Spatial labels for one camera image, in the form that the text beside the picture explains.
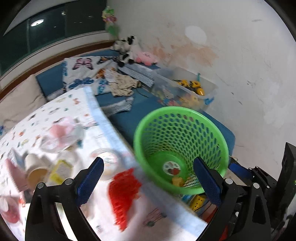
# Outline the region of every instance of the light blue trim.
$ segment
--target light blue trim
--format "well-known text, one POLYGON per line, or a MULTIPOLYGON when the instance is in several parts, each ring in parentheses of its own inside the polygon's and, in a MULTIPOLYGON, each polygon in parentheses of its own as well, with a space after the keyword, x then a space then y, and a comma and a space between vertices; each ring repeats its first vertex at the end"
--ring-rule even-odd
MULTIPOLYGON (((118 137, 117 131, 99 107, 96 98, 93 96, 91 88, 87 86, 84 87, 83 90, 86 95, 90 112, 95 121, 101 127, 101 130, 110 143, 111 148, 115 149, 119 153, 130 152, 125 143, 118 137)), ((207 223, 198 218, 193 212, 189 211, 189 207, 188 209, 185 208, 180 200, 178 201, 175 197, 149 181, 133 155, 123 156, 122 159, 122 164, 126 169, 132 167, 135 169, 134 174, 142 183, 141 190, 149 198, 149 200, 157 206, 159 210, 165 213, 173 222, 177 223, 180 227, 187 230, 192 235, 199 237, 207 226, 207 223)))

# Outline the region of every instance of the laundry basket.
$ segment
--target laundry basket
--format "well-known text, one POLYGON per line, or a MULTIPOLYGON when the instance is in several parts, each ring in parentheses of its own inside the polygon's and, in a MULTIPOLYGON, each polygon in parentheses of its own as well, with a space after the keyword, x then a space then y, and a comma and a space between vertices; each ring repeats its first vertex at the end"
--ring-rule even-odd
POLYGON ((133 145, 146 174, 173 194, 204 192, 192 168, 196 157, 202 157, 221 176, 228 166, 222 133, 208 118, 184 107, 163 107, 146 115, 137 126, 133 145), (183 187, 172 184, 174 176, 183 178, 183 187))

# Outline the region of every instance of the plastic storage bin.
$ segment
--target plastic storage bin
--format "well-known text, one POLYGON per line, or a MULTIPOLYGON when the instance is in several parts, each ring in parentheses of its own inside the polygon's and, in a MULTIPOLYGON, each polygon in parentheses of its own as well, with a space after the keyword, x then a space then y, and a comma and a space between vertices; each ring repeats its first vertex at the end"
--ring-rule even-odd
POLYGON ((161 68, 153 71, 154 86, 152 94, 159 98, 164 106, 182 106, 195 111, 205 110, 214 100, 217 85, 200 77, 200 84, 205 91, 200 96, 186 89, 173 80, 197 80, 197 75, 180 67, 161 68))

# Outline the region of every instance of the pink butterfly print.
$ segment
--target pink butterfly print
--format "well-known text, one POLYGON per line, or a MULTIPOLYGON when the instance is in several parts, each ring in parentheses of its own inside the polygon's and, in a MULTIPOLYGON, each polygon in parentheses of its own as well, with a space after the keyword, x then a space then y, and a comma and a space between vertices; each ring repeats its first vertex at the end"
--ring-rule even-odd
POLYGON ((90 70, 93 70, 93 66, 91 64, 92 60, 90 58, 79 58, 76 59, 76 63, 72 70, 78 69, 80 66, 84 65, 85 67, 89 68, 90 70))

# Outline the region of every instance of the beige pillow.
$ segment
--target beige pillow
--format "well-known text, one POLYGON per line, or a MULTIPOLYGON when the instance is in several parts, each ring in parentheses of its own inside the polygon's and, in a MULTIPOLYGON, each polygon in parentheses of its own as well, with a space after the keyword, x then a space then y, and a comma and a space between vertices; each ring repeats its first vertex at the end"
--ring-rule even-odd
POLYGON ((10 130, 45 103, 35 76, 30 75, 0 102, 0 123, 10 130))

